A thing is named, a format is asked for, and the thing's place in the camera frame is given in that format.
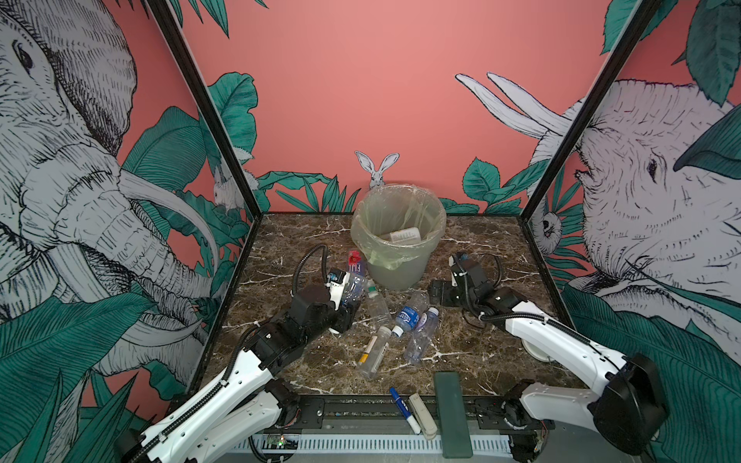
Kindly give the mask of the white bottle yellow logo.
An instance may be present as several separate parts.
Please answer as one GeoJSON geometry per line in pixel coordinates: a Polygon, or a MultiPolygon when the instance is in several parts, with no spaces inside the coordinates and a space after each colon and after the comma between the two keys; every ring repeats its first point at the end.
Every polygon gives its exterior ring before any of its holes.
{"type": "Polygon", "coordinates": [[[420,230],[417,227],[411,227],[399,231],[392,231],[389,233],[389,240],[393,244],[411,245],[420,243],[422,237],[420,230]]]}

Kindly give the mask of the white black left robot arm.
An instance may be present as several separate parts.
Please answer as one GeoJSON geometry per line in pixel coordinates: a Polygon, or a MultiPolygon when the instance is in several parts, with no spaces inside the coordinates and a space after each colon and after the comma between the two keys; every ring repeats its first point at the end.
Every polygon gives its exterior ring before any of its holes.
{"type": "Polygon", "coordinates": [[[245,332],[227,367],[185,405],[139,434],[122,435],[115,461],[213,462],[240,439],[294,420],[298,397],[279,373],[325,332],[349,330],[357,310],[342,301],[349,274],[329,268],[328,251],[319,244],[306,254],[321,254],[320,284],[301,287],[295,270],[287,309],[245,332]]]}

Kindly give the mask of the Fiji bottle red blue label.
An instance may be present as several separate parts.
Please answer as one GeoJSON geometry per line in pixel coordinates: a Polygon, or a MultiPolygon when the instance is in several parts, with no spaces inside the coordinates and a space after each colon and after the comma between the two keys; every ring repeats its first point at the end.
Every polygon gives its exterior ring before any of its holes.
{"type": "Polygon", "coordinates": [[[366,289],[366,264],[362,254],[358,250],[351,250],[347,259],[347,276],[349,280],[343,292],[343,303],[346,305],[359,302],[366,289]]]}

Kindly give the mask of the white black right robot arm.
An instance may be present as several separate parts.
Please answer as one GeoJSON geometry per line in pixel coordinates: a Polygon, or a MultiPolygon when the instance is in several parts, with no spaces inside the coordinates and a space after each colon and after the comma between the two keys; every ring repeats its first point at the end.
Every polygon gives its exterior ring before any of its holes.
{"type": "Polygon", "coordinates": [[[557,388],[523,380],[500,397],[498,414],[515,432],[511,451],[516,461],[538,457],[543,439],[524,434],[547,421],[592,430],[627,455],[646,452],[670,414],[659,370],[650,358],[641,353],[628,357],[578,333],[500,279],[488,278],[480,263],[463,252],[450,256],[449,265],[450,279],[428,286],[432,302],[460,308],[509,333],[532,357],[559,363],[585,385],[557,388]]]}

